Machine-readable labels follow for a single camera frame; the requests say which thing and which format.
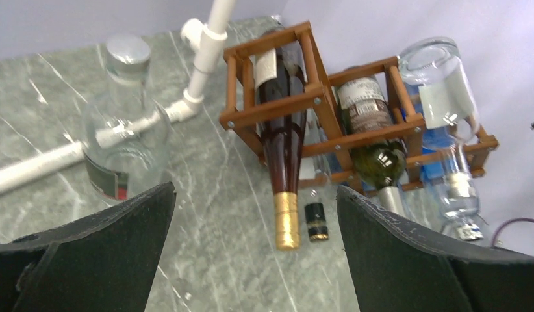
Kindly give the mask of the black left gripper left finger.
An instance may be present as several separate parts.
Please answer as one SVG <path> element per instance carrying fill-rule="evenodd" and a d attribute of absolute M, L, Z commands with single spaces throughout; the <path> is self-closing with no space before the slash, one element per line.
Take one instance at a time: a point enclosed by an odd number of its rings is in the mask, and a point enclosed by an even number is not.
<path fill-rule="evenodd" d="M 174 185 L 162 183 L 0 244 L 0 311 L 143 311 L 175 202 Z"/>

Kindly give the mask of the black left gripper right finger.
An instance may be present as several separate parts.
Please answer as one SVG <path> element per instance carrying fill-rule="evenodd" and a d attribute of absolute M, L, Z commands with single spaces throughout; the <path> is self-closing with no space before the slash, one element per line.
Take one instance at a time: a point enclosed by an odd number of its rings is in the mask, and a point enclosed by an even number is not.
<path fill-rule="evenodd" d="M 345 186 L 337 214 L 361 311 L 534 311 L 534 257 L 462 242 Z"/>

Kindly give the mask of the clear glass bottle white cap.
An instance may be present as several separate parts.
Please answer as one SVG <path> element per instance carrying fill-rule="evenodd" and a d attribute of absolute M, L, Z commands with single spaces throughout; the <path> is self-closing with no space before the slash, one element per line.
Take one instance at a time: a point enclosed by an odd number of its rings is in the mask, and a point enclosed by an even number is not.
<path fill-rule="evenodd" d="M 398 69 L 426 124 L 422 145 L 441 157 L 442 215 L 451 222 L 468 222 L 480 203 L 464 146 L 481 124 L 457 44 L 444 36 L 423 39 L 399 54 Z"/>

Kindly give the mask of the clear glass bottle silver cap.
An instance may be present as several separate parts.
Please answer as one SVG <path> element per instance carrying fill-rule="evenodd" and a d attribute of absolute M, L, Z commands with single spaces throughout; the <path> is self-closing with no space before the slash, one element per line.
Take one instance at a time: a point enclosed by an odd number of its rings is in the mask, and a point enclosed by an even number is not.
<path fill-rule="evenodd" d="M 165 109 L 148 94 L 151 48 L 122 34 L 103 49 L 106 90 L 83 112 L 88 179 L 107 205 L 117 205 L 159 184 L 172 133 Z"/>

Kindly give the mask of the clear square bottle black cap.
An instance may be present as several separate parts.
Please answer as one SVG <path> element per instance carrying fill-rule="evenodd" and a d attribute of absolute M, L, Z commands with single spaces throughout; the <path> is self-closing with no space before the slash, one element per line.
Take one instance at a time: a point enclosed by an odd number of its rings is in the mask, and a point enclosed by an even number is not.
<path fill-rule="evenodd" d="M 447 220 L 439 233 L 465 242 L 478 242 L 485 239 L 486 221 L 479 215 Z"/>

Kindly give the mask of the blue label clear bottle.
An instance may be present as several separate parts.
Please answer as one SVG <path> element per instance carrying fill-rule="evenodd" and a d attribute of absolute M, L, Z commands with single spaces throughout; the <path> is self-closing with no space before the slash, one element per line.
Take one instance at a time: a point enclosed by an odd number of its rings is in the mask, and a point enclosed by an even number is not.
<path fill-rule="evenodd" d="M 415 111 L 422 114 L 422 104 L 420 101 L 418 86 L 405 83 L 405 87 Z M 446 194 L 443 176 L 444 170 L 441 162 L 433 162 L 422 165 L 420 180 L 422 181 L 426 191 L 434 200 L 440 201 L 441 197 Z"/>

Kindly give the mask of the brown wooden wine rack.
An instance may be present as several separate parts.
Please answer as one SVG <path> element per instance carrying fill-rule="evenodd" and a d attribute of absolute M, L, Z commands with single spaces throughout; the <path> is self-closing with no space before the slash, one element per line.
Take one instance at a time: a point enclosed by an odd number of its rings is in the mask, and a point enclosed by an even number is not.
<path fill-rule="evenodd" d="M 252 57 L 263 56 L 280 47 L 299 44 L 305 63 L 304 74 L 307 82 L 304 91 L 295 96 L 287 96 L 265 104 L 255 102 L 255 80 Z M 398 69 L 396 57 L 384 58 L 363 66 L 328 75 L 316 46 L 311 25 L 307 22 L 261 36 L 245 44 L 227 48 L 223 53 L 227 64 L 226 108 L 220 115 L 220 123 L 225 129 L 233 130 L 254 152 L 261 163 L 266 162 L 261 136 L 258 133 L 262 122 L 284 118 L 297 112 L 312 109 L 327 135 L 327 140 L 304 145 L 301 156 L 311 157 L 334 153 L 341 171 L 334 173 L 334 183 L 347 182 L 358 192 L 364 192 L 360 176 L 353 167 L 350 152 L 377 140 L 398 138 L 403 140 L 407 152 L 407 182 L 402 189 L 410 191 L 422 188 L 420 179 L 424 165 L 442 160 L 440 153 L 422 153 L 422 136 L 426 132 L 426 121 L 416 112 L 410 95 Z M 345 135 L 337 113 L 337 102 L 332 91 L 353 79 L 368 77 L 377 73 L 387 80 L 388 104 L 396 124 L 382 130 L 364 134 Z"/>

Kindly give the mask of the small clear bottle black cap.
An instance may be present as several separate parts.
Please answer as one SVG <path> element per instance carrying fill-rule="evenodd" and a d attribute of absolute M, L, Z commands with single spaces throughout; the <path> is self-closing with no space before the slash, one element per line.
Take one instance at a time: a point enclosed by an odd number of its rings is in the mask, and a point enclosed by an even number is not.
<path fill-rule="evenodd" d="M 299 187 L 304 191 L 304 213 L 310 242 L 329 239 L 324 205 L 331 187 L 331 169 L 324 154 L 304 157 L 299 171 Z"/>

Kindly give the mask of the dark green wine bottle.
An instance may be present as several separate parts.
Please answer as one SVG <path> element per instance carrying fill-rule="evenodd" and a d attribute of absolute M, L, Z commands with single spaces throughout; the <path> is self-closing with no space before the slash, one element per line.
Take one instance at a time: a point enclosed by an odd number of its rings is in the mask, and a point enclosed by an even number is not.
<path fill-rule="evenodd" d="M 377 79 L 352 79 L 335 88 L 347 135 L 365 134 L 394 124 Z M 376 189 L 381 205 L 405 216 L 398 181 L 405 171 L 406 151 L 398 138 L 378 138 L 353 148 L 351 158 L 362 180 Z"/>

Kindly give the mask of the dark red wine bottle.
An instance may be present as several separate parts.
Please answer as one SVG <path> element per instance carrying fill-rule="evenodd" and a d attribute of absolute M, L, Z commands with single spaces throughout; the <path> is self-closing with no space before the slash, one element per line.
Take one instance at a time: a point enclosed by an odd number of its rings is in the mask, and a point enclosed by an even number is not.
<path fill-rule="evenodd" d="M 257 55 L 254 64 L 255 103 L 262 105 L 304 92 L 302 51 L 297 42 Z M 278 250 L 298 249 L 298 181 L 307 113 L 303 110 L 258 125 L 270 173 Z"/>

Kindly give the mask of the white PVC pipe frame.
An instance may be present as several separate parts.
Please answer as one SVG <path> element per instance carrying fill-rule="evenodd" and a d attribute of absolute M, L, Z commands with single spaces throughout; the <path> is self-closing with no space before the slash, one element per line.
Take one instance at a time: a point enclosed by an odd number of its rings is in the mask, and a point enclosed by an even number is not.
<path fill-rule="evenodd" d="M 227 40 L 227 26 L 235 1 L 214 1 L 209 21 L 196 18 L 183 25 L 180 36 L 195 53 L 194 69 L 183 97 L 166 109 L 170 122 L 182 122 L 198 114 L 204 100 L 205 84 L 216 66 Z M 83 143 L 66 144 L 25 161 L 0 169 L 0 194 L 53 174 L 84 159 Z"/>

